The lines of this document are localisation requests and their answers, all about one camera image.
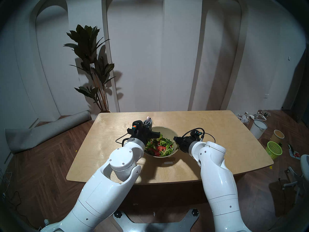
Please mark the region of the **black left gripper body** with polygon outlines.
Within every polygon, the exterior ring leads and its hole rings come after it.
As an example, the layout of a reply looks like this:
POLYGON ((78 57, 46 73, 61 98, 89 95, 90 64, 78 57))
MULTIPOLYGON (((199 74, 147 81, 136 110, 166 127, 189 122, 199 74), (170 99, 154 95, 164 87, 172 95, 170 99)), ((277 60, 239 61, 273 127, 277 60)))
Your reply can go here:
POLYGON ((149 134, 150 134, 150 130, 133 130, 132 134, 130 136, 130 141, 141 141, 138 143, 143 143, 144 145, 147 145, 148 141, 149 141, 149 134))

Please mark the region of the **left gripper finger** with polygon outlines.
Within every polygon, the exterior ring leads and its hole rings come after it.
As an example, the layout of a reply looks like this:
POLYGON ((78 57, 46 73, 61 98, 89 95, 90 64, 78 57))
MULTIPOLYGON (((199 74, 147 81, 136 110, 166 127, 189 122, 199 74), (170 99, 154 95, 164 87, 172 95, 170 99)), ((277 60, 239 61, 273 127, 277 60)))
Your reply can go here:
POLYGON ((127 129, 127 133, 131 135, 133 130, 147 130, 147 126, 143 123, 143 121, 136 120, 132 123, 131 128, 127 129))
POLYGON ((157 139, 160 135, 160 132, 152 131, 152 120, 147 120, 147 139, 157 139))

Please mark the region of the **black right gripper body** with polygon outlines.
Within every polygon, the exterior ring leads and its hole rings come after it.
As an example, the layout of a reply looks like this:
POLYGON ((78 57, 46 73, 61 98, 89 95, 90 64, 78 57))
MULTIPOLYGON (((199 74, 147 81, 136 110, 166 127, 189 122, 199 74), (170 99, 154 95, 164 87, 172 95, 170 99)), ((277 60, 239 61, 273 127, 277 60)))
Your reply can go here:
POLYGON ((189 153, 189 148, 192 143, 196 141, 196 138, 193 136, 184 136, 179 137, 179 148, 184 153, 189 153))

